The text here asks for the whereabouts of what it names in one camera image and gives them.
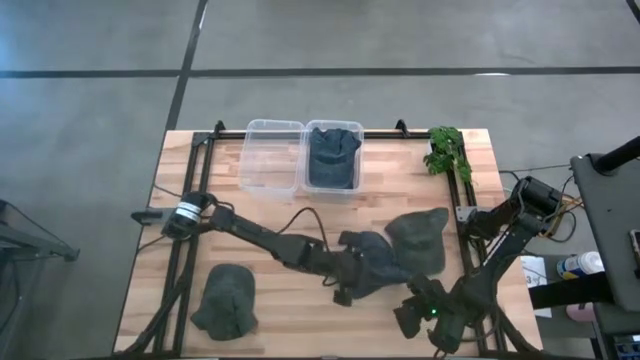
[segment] black metal frame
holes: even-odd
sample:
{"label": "black metal frame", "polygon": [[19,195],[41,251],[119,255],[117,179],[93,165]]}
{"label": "black metal frame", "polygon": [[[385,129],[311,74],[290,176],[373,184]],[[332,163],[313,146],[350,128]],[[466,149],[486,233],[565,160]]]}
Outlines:
{"label": "black metal frame", "polygon": [[[209,170],[213,158],[213,148],[216,140],[241,140],[244,139],[244,132],[225,132],[224,124],[219,121],[212,133],[196,132],[193,134],[191,151],[189,153],[189,160],[187,163],[187,172],[185,174],[185,181],[183,186],[183,193],[193,190],[193,177],[195,174],[195,165],[198,157],[198,152],[202,146],[206,145],[204,162],[202,165],[202,174],[200,177],[200,185],[198,191],[206,191],[209,180]],[[403,120],[398,120],[394,130],[389,131],[366,131],[365,139],[408,139],[417,140],[424,139],[429,140],[431,138],[428,132],[410,132],[407,129]],[[464,138],[460,133],[462,139],[462,146],[460,148],[460,154],[466,161],[466,151],[464,148]],[[451,205],[454,211],[457,207],[461,206],[460,194],[456,176],[453,170],[447,172],[447,180],[449,183]],[[464,190],[467,197],[467,204],[469,206],[476,205],[476,197],[473,189],[473,185],[470,183],[464,183]],[[462,264],[465,274],[469,274],[473,268],[472,253],[469,248],[469,243],[466,239],[460,236],[460,223],[456,219],[456,228],[458,230],[458,241],[460,246],[460,253],[462,257]],[[136,358],[144,354],[145,358],[149,359],[169,359],[179,358],[182,352],[182,343],[184,340],[184,331],[187,320],[187,310],[189,303],[189,296],[191,293],[191,283],[193,280],[193,272],[195,268],[196,254],[198,251],[198,235],[193,235],[187,241],[174,242],[171,247],[171,254],[169,257],[169,265],[167,268],[167,276],[165,278],[165,285],[162,296],[162,303],[160,309],[156,312],[149,325],[142,332],[138,340],[127,348],[124,352],[115,353],[111,358],[130,358],[135,356]],[[184,264],[182,274],[176,281],[176,274],[178,271],[178,262],[180,259],[180,252],[183,247],[183,242],[188,243],[187,257]],[[478,258],[483,261],[486,258],[486,248],[484,246],[479,247]],[[178,317],[176,321],[176,329],[174,332],[173,343],[171,350],[165,350],[165,335],[167,329],[167,317],[176,301],[180,299],[178,308]],[[492,323],[495,324],[496,319],[492,316]],[[474,331],[478,338],[477,345],[480,352],[487,351],[487,339],[485,338],[485,331],[482,323],[475,324]],[[506,350],[504,334],[500,328],[497,330],[496,347],[498,350]],[[153,348],[151,353],[144,353],[152,338],[154,339]]]}

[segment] concrete floor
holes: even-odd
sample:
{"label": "concrete floor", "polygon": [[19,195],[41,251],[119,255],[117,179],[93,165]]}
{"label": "concrete floor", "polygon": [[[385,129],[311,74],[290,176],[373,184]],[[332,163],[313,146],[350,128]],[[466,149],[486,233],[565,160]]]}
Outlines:
{"label": "concrete floor", "polygon": [[[0,0],[0,71],[180,69],[197,3]],[[638,66],[638,36],[623,0],[210,0],[193,68]],[[22,358],[111,351],[140,233],[129,213],[147,201],[176,81],[0,79],[0,197],[82,249],[76,263],[48,261]],[[639,93],[637,74],[191,79],[177,128],[483,127],[500,168],[516,169],[637,135]],[[569,172],[535,175],[561,186]],[[594,249],[577,215],[571,242],[529,249]]]}

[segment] butcher block tabletop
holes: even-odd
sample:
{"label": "butcher block tabletop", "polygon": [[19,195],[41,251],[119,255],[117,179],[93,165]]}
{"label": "butcher block tabletop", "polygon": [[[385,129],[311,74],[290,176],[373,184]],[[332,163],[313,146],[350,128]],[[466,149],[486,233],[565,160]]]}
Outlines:
{"label": "butcher block tabletop", "polygon": [[[473,170],[478,205],[493,207],[500,204],[504,193],[488,131],[461,131]],[[192,135],[193,131],[167,133],[155,177],[157,185],[175,193],[182,192]],[[377,231],[389,240],[384,227],[395,217],[445,207],[449,209],[449,223],[443,231],[446,266],[433,278],[440,279],[448,290],[462,275],[446,175],[429,175],[422,162],[428,140],[366,139],[362,146],[361,192],[343,204],[313,201],[302,190],[298,190],[291,202],[265,201],[244,192],[237,176],[242,145],[242,140],[216,140],[208,184],[208,191],[219,200],[232,203],[238,215],[278,230],[297,210],[312,206],[322,218],[332,250],[340,250],[342,247],[337,242],[344,230]],[[458,184],[461,202],[466,204],[460,186],[462,182],[458,180]],[[174,207],[178,202],[178,198],[154,189],[149,206]],[[140,245],[158,238],[161,227],[145,227]],[[301,215],[288,232],[321,238],[316,220],[309,213]],[[114,350],[131,345],[158,310],[170,250],[171,241],[164,239],[137,255]],[[405,285],[384,287],[363,299],[354,300],[351,307],[342,307],[333,303],[334,289],[323,287],[322,277],[288,270],[269,253],[219,232],[200,236],[189,317],[198,309],[207,275],[214,266],[223,263],[243,265],[253,272],[258,326],[240,339],[214,341],[187,320],[184,357],[429,357],[436,350],[424,331],[433,328],[435,321],[423,322],[423,331],[410,340],[404,338],[396,323],[392,310],[410,296]],[[498,299],[516,328],[530,343],[541,348],[519,260],[502,277]],[[169,317],[167,336],[171,338],[176,313],[177,305]],[[465,334],[473,337],[471,329]],[[495,348],[492,338],[488,343],[490,348]],[[456,355],[477,353],[477,344],[468,342],[461,344]]]}

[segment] green plant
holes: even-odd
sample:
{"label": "green plant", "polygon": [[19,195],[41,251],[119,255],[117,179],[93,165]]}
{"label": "green plant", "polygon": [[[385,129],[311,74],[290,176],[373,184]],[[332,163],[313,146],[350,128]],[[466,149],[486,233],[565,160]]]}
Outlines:
{"label": "green plant", "polygon": [[439,126],[429,129],[433,151],[425,155],[423,161],[432,175],[458,169],[460,178],[465,182],[471,182],[471,166],[460,156],[462,137],[458,129],[450,126]]}

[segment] clear plastic container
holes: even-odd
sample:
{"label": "clear plastic container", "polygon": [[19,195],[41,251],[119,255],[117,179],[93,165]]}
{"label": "clear plastic container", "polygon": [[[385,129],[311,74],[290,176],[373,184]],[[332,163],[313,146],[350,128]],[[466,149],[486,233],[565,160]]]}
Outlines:
{"label": "clear plastic container", "polygon": [[[329,129],[345,129],[353,132],[361,142],[360,148],[356,151],[354,161],[354,176],[353,176],[353,188],[352,189],[335,189],[317,187],[309,181],[309,136],[313,129],[319,128],[321,131]],[[364,146],[364,128],[360,123],[353,121],[339,121],[339,120],[312,120],[310,121],[304,132],[304,161],[301,161],[301,183],[302,188],[311,195],[326,195],[324,198],[328,200],[334,200],[345,195],[352,195],[360,191],[362,184],[362,148]]]}
{"label": "clear plastic container", "polygon": [[292,198],[298,189],[304,125],[256,119],[249,123],[240,155],[240,188],[256,195]]}

